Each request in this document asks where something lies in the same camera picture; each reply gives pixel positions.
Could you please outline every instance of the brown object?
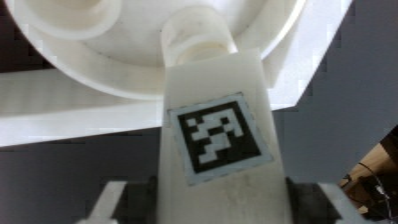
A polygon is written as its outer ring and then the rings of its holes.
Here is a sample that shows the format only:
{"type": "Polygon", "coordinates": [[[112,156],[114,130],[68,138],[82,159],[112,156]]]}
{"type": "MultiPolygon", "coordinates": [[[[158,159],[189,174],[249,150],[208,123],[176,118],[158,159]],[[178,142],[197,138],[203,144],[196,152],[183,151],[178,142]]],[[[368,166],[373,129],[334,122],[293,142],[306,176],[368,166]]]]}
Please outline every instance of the brown object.
{"type": "MultiPolygon", "coordinates": [[[[375,174],[398,173],[398,166],[391,160],[389,154],[380,144],[377,144],[375,148],[372,149],[368,155],[361,160],[361,163],[370,167],[375,174]]],[[[359,184],[359,178],[370,177],[372,172],[361,165],[356,165],[348,174],[352,177],[352,184],[345,188],[347,195],[352,199],[366,203],[372,200],[372,198],[359,184]]],[[[354,204],[357,208],[363,206],[363,204],[356,201],[354,204]]]]}

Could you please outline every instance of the gray wall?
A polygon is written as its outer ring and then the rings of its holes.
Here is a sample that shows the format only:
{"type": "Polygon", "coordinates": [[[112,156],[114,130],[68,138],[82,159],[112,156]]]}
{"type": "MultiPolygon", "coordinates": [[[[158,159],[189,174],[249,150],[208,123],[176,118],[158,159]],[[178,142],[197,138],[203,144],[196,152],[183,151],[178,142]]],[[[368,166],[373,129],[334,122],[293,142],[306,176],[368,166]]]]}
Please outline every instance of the gray wall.
{"type": "Polygon", "coordinates": [[[286,173],[336,182],[398,124],[398,1],[352,5],[311,87],[274,112],[286,173]]]}
{"type": "MultiPolygon", "coordinates": [[[[398,123],[398,1],[361,0],[295,108],[274,112],[286,173],[332,181],[398,123]]],[[[157,173],[158,129],[4,148],[0,223],[71,224],[107,179],[157,173]]]]}

